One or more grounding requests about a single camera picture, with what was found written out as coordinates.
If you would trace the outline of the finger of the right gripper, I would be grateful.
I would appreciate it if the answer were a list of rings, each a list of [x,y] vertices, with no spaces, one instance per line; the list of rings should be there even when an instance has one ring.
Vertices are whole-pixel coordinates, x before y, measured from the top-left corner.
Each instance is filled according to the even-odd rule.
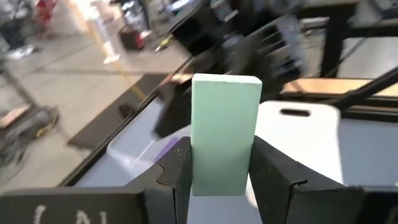
[[[162,84],[155,95],[163,102],[154,132],[165,138],[191,123],[192,80]]]

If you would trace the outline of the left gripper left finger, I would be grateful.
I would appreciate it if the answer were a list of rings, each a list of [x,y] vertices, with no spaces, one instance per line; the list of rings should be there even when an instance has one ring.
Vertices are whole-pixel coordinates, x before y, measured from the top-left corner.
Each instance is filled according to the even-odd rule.
[[[191,184],[190,138],[183,137],[126,185],[134,202],[125,224],[187,224]]]

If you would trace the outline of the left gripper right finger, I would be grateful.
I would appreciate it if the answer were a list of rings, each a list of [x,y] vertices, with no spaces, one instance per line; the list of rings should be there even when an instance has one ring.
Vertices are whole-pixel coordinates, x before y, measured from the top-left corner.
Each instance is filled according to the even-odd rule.
[[[365,194],[291,159],[259,137],[249,174],[263,224],[358,224]]]

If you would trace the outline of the teal rectangular block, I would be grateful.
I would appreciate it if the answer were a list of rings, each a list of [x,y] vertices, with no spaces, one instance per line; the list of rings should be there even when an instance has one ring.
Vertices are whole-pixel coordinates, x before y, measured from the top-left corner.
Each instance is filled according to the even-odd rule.
[[[244,195],[262,82],[197,73],[192,78],[192,194]]]

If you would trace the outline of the black computer case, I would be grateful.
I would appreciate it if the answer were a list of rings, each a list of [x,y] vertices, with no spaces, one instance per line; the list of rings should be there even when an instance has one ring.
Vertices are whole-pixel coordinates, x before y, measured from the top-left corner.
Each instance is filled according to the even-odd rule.
[[[170,34],[192,55],[220,46],[233,34],[235,0],[193,0],[173,18]]]

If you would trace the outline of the white plastic bin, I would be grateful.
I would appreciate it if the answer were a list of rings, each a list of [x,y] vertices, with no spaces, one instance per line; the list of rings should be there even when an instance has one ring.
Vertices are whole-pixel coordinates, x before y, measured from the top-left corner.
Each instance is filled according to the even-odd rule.
[[[328,105],[266,101],[260,104],[256,137],[291,159],[343,185],[338,126],[340,112]],[[258,208],[252,183],[249,203]]]

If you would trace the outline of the red black box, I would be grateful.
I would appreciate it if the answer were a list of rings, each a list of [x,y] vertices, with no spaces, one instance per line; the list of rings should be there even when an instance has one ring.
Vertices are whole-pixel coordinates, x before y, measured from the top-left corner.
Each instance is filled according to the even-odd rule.
[[[138,51],[145,47],[144,39],[141,33],[132,27],[125,26],[118,32],[119,39],[127,51]]]

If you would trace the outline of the wooden side board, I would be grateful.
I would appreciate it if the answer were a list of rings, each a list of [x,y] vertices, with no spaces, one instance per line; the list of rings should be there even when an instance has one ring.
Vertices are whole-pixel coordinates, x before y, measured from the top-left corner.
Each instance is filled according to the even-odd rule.
[[[300,78],[294,83],[307,93],[342,94],[350,90],[357,89],[370,83],[370,79],[350,79],[350,78]],[[297,92],[293,87],[293,82],[285,85],[282,92]],[[376,96],[398,97],[398,83],[375,94]]]

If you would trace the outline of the white floor post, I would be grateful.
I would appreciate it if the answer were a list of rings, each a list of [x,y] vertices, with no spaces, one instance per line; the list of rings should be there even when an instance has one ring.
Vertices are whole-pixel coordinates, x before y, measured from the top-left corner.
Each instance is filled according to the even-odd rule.
[[[100,16],[91,16],[87,22],[90,24],[92,33],[105,54],[103,63],[108,64],[118,61],[120,55],[116,53],[113,47],[109,33],[103,24],[102,18],[100,18]]]

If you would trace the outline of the black desk frame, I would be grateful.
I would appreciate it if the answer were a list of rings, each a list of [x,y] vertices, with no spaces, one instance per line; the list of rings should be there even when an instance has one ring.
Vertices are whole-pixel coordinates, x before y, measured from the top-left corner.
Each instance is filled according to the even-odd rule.
[[[398,0],[341,0],[329,10],[319,76],[339,66],[370,37],[398,37]]]

